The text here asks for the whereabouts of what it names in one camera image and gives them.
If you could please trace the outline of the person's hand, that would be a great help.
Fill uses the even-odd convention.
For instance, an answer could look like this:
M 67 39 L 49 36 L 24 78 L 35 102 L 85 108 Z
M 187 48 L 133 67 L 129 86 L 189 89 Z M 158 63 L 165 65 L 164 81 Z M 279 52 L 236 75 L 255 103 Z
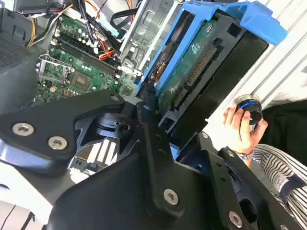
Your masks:
M 250 112 L 233 104 L 223 114 L 223 125 L 227 146 L 240 154 L 250 155 L 259 144 L 268 123 L 261 119 L 255 130 L 249 129 Z

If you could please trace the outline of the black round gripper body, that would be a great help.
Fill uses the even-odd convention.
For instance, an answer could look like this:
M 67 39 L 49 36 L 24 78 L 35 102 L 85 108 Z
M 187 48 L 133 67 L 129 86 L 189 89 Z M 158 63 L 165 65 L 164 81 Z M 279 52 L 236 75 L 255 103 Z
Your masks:
M 222 227 L 213 190 L 221 158 L 205 153 L 201 170 L 171 157 L 132 154 L 68 189 L 49 230 L 211 230 Z

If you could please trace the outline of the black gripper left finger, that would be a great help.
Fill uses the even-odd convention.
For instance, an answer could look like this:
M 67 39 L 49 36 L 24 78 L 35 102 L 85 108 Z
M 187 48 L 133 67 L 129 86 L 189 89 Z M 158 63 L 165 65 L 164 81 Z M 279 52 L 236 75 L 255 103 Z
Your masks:
M 119 157 L 171 157 L 168 139 L 156 120 L 156 99 L 146 90 L 136 104 L 102 90 L 22 108 L 0 116 L 0 182 L 20 206 L 48 217 L 50 202 L 30 177 L 50 192 L 76 153 L 106 137 L 120 140 Z

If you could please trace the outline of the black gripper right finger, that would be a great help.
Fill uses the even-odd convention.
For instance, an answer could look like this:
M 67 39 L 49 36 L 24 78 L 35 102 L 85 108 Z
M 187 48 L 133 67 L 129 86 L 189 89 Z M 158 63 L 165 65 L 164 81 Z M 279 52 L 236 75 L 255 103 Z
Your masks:
M 225 230 L 299 230 L 301 227 L 257 176 L 228 148 L 209 151 L 210 138 L 195 135 L 213 185 Z

